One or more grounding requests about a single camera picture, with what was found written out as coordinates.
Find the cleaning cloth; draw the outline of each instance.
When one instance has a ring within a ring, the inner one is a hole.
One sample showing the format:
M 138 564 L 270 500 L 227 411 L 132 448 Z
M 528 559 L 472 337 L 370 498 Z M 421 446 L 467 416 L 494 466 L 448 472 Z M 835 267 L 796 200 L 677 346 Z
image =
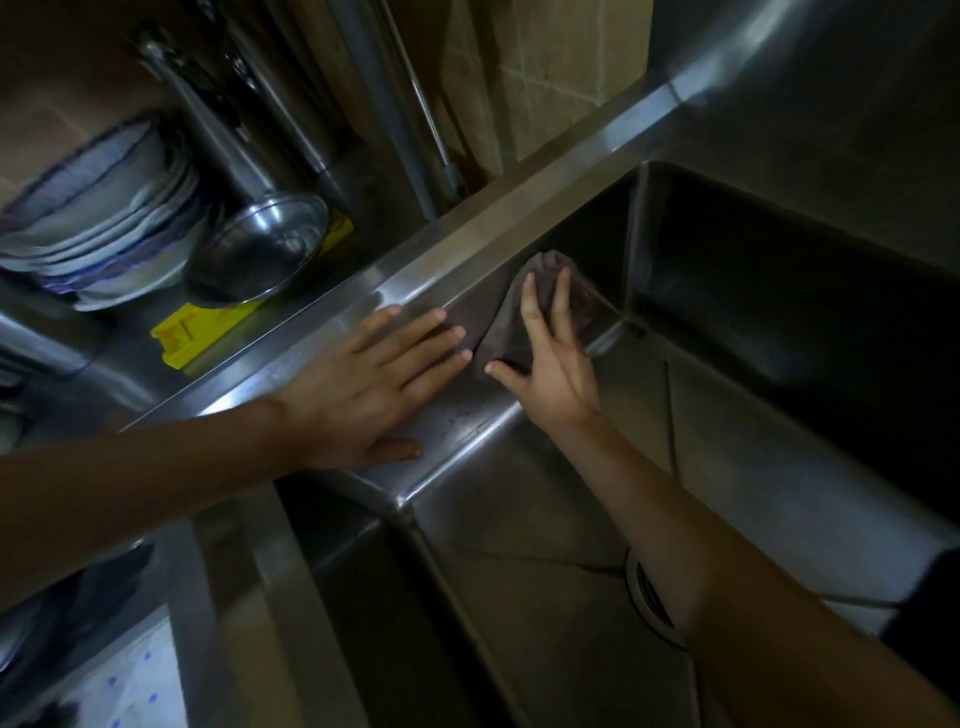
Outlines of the cleaning cloth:
M 557 277 L 564 268 L 569 268 L 573 274 L 570 282 L 570 316 L 578 337 L 597 315 L 598 309 L 610 306 L 596 292 L 594 285 L 580 273 L 577 264 L 566 255 L 557 251 L 537 253 L 514 277 L 503 303 L 493 317 L 493 323 L 477 347 L 473 356 L 473 371 L 477 376 L 484 376 L 484 367 L 495 359 L 505 361 L 524 373 L 530 372 L 534 355 L 530 347 L 530 337 L 527 336 L 527 329 L 520 316 L 523 282 L 527 274 L 536 274 L 537 299 L 543 317 L 549 322 L 553 291 L 557 285 Z

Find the sink drain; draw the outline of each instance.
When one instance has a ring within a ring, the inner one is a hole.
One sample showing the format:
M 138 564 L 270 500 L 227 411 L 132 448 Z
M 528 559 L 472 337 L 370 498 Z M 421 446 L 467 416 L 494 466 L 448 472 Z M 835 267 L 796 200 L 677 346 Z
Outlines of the sink drain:
M 627 589 L 630 591 L 630 599 L 633 601 L 636 610 L 643 617 L 643 620 L 658 635 L 663 637 L 669 643 L 686 649 L 684 641 L 677 632 L 669 615 L 663 608 L 663 603 L 657 595 L 657 590 L 650 582 L 647 572 L 637 560 L 633 550 L 627 552 Z

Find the metal pipe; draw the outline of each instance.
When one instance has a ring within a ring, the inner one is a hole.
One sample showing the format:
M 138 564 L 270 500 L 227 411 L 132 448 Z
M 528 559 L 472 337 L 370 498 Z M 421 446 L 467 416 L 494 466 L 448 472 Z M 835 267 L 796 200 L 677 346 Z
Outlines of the metal pipe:
M 393 142 L 423 217 L 428 221 L 439 219 L 447 209 L 444 192 L 375 5 L 372 0 L 328 0 L 328 6 L 370 93 L 373 109 Z
M 336 136 L 347 125 L 347 119 L 333 96 L 330 84 L 326 82 L 326 76 L 317 64 L 309 43 L 303 37 L 297 19 L 290 11 L 285 0 L 262 0 L 262 3 L 267 14 L 274 21 L 277 32 L 286 44 L 286 50 L 289 50 L 290 55 L 296 62 L 297 69 L 309 83 L 310 90 L 316 95 L 317 103 L 324 114 L 324 121 L 333 135 Z
M 420 78 L 417 76 L 417 71 L 414 69 L 414 65 L 410 61 L 410 56 L 407 54 L 407 47 L 403 43 L 403 36 L 400 34 L 400 29 L 396 25 L 394 14 L 390 11 L 390 4 L 387 0 L 380 0 L 380 9 L 383 11 L 383 16 L 387 21 L 387 27 L 394 37 L 396 50 L 400 55 L 400 60 L 403 61 L 404 67 L 407 69 L 407 76 L 410 77 L 410 84 L 414 88 L 414 94 L 417 96 L 417 102 L 420 104 L 420 110 L 423 111 L 426 125 L 430 128 L 430 134 L 433 136 L 433 143 L 437 147 L 437 152 L 440 154 L 440 159 L 444 164 L 444 178 L 446 179 L 450 194 L 457 200 L 464 200 L 467 197 L 467 186 L 464 184 L 464 179 L 460 174 L 460 170 L 457 169 L 457 165 L 450 160 L 450 154 L 446 149 L 444 138 L 440 135 L 437 120 L 434 119 L 433 111 L 430 110 L 430 104 L 427 102 L 426 94 L 423 93 L 423 87 L 420 85 Z

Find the utensil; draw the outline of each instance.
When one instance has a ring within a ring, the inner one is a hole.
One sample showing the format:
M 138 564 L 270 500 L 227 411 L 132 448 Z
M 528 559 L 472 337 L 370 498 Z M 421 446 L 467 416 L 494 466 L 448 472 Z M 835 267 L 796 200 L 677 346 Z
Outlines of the utensil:
M 136 53 L 172 87 L 194 138 L 244 203 L 302 186 L 300 175 L 252 117 L 231 103 L 209 74 L 154 22 L 136 33 Z
M 322 174 L 336 159 L 337 145 L 310 88 L 270 41 L 226 2 L 194 2 L 214 28 L 225 34 L 220 44 L 234 74 L 259 97 L 310 169 Z
M 320 249 L 329 221 L 326 203 L 306 192 L 282 192 L 241 210 L 190 254 L 187 299 L 222 308 L 274 295 Z

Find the yellow dish rack tray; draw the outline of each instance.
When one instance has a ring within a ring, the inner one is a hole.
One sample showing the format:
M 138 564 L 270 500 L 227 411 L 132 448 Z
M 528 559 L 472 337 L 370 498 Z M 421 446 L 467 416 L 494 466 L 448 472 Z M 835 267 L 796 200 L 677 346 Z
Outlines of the yellow dish rack tray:
M 337 210 L 317 255 L 324 255 L 353 232 L 353 223 Z M 200 308 L 185 303 L 150 329 L 150 335 L 163 347 L 163 361 L 182 369 L 225 333 L 250 316 L 264 301 L 250 301 L 230 308 Z

